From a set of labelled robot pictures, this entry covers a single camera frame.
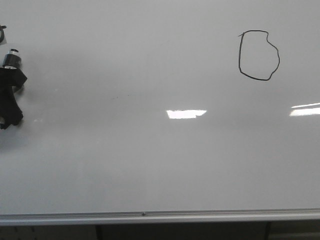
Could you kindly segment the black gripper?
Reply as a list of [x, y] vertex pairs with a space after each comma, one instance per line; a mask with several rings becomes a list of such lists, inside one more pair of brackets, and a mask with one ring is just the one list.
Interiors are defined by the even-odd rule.
[[0, 68], [0, 116], [4, 123], [1, 129], [7, 129], [10, 125], [17, 126], [23, 119], [23, 112], [17, 104], [13, 87], [18, 90], [27, 81], [27, 77], [20, 69]]

